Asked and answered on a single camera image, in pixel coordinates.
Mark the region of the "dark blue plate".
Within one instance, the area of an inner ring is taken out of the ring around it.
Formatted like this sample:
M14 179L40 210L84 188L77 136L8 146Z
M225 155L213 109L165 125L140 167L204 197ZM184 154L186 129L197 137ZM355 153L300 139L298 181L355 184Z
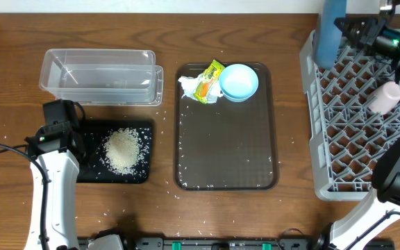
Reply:
M332 69L342 38L342 31L334 24L345 17L347 0L325 0L317 20L312 57L318 67Z

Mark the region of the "pink cup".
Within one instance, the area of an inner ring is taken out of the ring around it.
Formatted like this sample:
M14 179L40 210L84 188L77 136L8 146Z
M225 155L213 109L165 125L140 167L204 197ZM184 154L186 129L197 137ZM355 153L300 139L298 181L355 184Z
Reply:
M385 115L400 102L400 87L394 81L389 81L375 89L371 96L374 100L368 108L374 113Z

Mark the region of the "light blue bowl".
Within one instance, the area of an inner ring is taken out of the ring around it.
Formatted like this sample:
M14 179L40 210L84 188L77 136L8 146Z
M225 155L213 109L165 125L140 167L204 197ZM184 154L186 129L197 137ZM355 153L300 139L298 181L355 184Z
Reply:
M252 97L259 86L256 72L247 65L232 64L219 76L219 86L225 98L232 102L243 102Z

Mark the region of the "yellow green snack wrapper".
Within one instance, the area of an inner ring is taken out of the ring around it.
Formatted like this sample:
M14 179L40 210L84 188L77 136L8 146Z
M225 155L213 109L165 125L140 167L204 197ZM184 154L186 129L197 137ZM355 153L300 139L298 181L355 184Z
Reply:
M219 76L224 71L225 66L213 60L210 66L200 75L198 85L194 92L194 97L201 103L207 103L208 96L219 80Z

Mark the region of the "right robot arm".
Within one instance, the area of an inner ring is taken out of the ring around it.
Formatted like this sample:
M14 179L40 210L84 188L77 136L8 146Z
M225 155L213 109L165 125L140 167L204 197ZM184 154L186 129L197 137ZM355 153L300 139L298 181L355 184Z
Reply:
M400 87L400 32L389 28L391 15L338 17L334 24L357 47L392 60ZM400 138L380 157L372 188L345 217L329 224L316 249L363 249L376 235L400 219Z

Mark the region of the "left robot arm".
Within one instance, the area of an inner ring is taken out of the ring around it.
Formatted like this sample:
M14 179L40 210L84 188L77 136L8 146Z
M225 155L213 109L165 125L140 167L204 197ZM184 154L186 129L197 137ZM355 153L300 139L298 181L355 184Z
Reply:
M25 249L80 248L74 219L78 137L69 128L43 126L28 139L33 202Z

